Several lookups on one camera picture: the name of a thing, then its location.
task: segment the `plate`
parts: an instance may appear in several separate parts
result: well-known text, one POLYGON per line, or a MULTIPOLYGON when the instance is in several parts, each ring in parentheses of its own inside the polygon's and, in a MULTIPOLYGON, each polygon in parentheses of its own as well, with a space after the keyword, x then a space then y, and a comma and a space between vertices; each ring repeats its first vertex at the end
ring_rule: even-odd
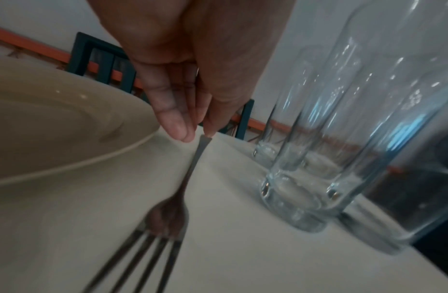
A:
POLYGON ((0 185, 116 156, 158 128, 152 108, 133 95, 0 56, 0 185))

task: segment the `metal fork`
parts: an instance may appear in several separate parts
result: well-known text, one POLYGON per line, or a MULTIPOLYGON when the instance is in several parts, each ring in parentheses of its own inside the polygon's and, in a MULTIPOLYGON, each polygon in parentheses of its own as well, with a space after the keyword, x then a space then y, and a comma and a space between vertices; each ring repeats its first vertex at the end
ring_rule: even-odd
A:
POLYGON ((119 292, 127 281, 131 273, 141 261, 142 257, 146 254, 155 238, 159 238, 159 242, 153 253, 152 258, 148 262, 134 293, 142 291, 143 286, 148 280, 153 268, 155 267, 161 253, 165 249, 168 241, 172 241, 172 249, 169 253, 168 260, 166 262, 163 275, 156 289, 157 293, 162 293, 166 287, 169 276, 176 262, 179 250, 181 249, 182 240, 184 239, 185 231, 188 224, 188 211, 184 202, 184 194, 189 179, 195 166, 200 159, 201 154, 205 150, 206 146, 211 142, 211 138, 207 138, 204 135, 200 137, 200 142, 196 149, 195 155, 192 159, 190 167, 182 180, 181 185, 177 191, 168 199, 161 201, 153 208, 151 208, 147 215, 142 219, 137 228, 131 233, 131 235, 124 241, 120 248, 114 253, 114 255, 106 262, 106 264, 98 271, 95 277, 85 287, 83 293, 93 292, 94 289, 105 279, 105 277, 114 269, 114 267, 120 262, 120 260, 127 254, 128 251, 136 244, 142 235, 146 235, 146 239, 140 246, 139 250, 133 256, 130 263, 122 273, 121 277, 113 286, 111 293, 119 292))

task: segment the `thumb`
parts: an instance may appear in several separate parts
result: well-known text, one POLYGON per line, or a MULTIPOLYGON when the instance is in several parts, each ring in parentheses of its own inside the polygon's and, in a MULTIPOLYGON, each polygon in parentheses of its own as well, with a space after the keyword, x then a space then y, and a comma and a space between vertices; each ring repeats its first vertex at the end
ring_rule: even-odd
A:
POLYGON ((205 119, 203 120, 203 131, 205 135, 207 137, 215 135, 219 129, 229 123, 232 115, 249 100, 250 98, 240 98, 220 101, 213 97, 205 119))

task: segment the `table surface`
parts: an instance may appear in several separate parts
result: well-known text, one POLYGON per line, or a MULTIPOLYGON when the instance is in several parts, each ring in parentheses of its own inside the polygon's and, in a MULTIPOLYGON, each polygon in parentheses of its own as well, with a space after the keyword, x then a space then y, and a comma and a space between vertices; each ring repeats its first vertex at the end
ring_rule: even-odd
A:
MULTIPOLYGON (((80 292, 148 209, 175 191, 196 146, 160 130, 105 162, 0 187, 0 292, 80 292)), ((188 230, 167 293, 448 293, 448 278, 412 248, 389 256, 334 224, 308 234, 273 216, 259 199, 266 170, 252 148, 218 134, 204 152, 185 195, 188 230)), ((145 292, 154 292, 166 259, 145 292)))

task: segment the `fork tine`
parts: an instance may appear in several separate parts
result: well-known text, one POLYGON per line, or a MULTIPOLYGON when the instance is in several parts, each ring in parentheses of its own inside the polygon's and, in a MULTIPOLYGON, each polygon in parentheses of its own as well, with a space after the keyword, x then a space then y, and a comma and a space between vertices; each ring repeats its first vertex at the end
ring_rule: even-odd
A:
POLYGON ((134 244, 137 243, 143 232, 135 230, 129 237, 121 244, 114 255, 105 263, 105 265, 98 271, 95 277, 84 288, 83 293, 91 293, 97 285, 113 270, 120 260, 131 250, 134 244))
POLYGON ((155 240, 155 236, 153 236, 153 235, 149 235, 145 239, 145 241, 142 243, 142 246, 136 252, 136 254, 132 258, 131 262, 127 265, 123 274, 121 275, 119 280, 116 282, 113 289, 110 291, 111 293, 116 293, 121 289, 121 287, 126 282, 127 278, 131 275, 132 271, 136 268, 137 264, 140 262, 140 260, 145 255, 147 250, 150 248, 150 246, 152 245, 154 240, 155 240))
POLYGON ((176 263, 177 256, 179 255, 179 250, 181 250, 182 241, 175 241, 172 245, 171 252, 169 253, 168 261, 166 262, 165 270, 161 276, 158 289, 156 293, 163 293, 166 288, 166 283, 168 282, 169 276, 171 275, 174 264, 176 263))
POLYGON ((147 267, 145 268, 145 271, 142 274, 142 277, 140 278, 139 282, 137 283, 137 287, 134 290, 134 293, 140 293, 142 291, 143 286, 147 282, 148 277, 150 276, 151 272, 153 271, 153 268, 155 267, 156 263, 158 262, 158 259, 160 258, 161 253, 165 249, 165 246, 168 242, 167 238, 161 238, 160 242, 156 246, 156 250, 153 253, 152 259, 148 262, 147 267))

